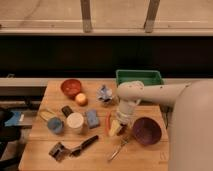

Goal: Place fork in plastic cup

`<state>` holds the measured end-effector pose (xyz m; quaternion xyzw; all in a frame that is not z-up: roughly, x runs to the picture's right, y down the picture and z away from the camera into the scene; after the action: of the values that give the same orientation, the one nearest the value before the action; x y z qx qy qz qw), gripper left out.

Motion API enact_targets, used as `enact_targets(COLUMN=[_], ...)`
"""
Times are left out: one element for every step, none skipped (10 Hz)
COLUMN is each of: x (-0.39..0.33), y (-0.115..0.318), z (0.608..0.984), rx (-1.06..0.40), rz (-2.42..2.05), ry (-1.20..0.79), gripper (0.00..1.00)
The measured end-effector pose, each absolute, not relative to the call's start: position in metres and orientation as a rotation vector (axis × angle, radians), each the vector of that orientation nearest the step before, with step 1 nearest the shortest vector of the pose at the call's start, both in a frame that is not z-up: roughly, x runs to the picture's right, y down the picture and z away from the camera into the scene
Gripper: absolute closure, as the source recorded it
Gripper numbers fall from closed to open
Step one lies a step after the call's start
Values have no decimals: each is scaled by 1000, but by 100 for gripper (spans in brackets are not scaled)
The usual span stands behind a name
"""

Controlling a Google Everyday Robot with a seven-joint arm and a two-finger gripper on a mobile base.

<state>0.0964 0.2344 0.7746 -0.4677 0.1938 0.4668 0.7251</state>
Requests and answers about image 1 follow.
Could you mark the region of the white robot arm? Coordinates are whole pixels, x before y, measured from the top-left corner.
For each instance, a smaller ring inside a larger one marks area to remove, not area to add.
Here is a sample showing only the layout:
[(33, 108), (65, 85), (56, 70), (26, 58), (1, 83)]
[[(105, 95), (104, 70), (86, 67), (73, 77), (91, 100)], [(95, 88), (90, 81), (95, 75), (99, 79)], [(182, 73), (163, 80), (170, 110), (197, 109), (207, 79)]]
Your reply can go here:
[(213, 171), (213, 80), (117, 86), (116, 119), (128, 124), (141, 101), (173, 108), (168, 171)]

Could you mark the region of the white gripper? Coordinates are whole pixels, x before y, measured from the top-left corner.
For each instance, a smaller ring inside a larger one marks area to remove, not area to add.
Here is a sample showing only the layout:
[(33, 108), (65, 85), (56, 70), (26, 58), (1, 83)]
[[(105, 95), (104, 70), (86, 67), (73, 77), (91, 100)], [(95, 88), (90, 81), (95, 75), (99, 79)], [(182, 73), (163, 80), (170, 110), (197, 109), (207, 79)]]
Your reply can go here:
[(133, 118), (133, 111), (123, 112), (120, 108), (117, 108), (117, 110), (116, 110), (116, 119), (117, 120), (112, 121), (110, 130), (109, 130), (109, 135), (114, 136), (117, 133), (119, 133), (122, 129), (121, 124), (124, 124), (124, 125), (129, 124), (131, 122), (132, 118)]

